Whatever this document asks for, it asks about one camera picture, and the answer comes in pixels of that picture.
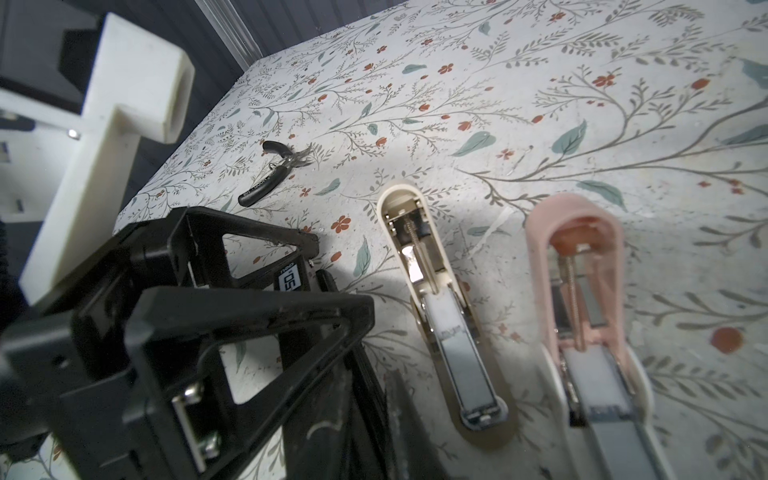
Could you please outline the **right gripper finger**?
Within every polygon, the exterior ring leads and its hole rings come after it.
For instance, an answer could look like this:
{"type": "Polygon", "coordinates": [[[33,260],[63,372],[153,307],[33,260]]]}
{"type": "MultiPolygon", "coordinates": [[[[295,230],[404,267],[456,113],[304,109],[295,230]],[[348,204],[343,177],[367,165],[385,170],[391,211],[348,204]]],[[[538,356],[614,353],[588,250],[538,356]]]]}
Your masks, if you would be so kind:
{"type": "Polygon", "coordinates": [[[385,378],[388,479],[448,479],[399,372],[385,378]]]}

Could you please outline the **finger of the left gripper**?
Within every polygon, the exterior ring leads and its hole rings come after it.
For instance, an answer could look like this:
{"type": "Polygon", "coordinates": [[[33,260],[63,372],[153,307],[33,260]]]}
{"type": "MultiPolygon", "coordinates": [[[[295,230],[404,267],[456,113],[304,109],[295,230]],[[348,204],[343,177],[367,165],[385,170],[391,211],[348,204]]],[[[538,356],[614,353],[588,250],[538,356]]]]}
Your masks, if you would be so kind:
{"type": "Polygon", "coordinates": [[[167,282],[203,288],[311,291],[316,235],[204,207],[167,216],[167,282]]]}

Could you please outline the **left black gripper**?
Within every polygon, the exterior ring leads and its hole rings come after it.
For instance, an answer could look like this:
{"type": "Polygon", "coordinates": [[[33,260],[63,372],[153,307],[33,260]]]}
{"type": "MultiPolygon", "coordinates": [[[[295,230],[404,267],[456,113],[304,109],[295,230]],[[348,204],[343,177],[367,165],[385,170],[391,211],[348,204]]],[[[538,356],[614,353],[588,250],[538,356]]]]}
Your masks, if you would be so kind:
{"type": "Polygon", "coordinates": [[[348,363],[373,301],[159,287],[193,253],[180,221],[128,225],[2,324],[2,453],[54,436],[83,479],[373,474],[348,363]]]}

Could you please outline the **pink small stapler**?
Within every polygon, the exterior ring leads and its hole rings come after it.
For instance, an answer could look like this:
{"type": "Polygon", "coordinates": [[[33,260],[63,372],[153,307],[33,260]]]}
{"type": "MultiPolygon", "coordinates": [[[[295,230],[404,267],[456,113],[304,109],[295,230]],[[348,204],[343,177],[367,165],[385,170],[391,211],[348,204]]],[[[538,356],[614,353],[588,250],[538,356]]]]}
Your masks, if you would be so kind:
{"type": "Polygon", "coordinates": [[[560,193],[531,211],[525,235],[539,376],[575,478],[674,478],[652,426],[650,380],[626,339],[622,225],[560,193]]]}

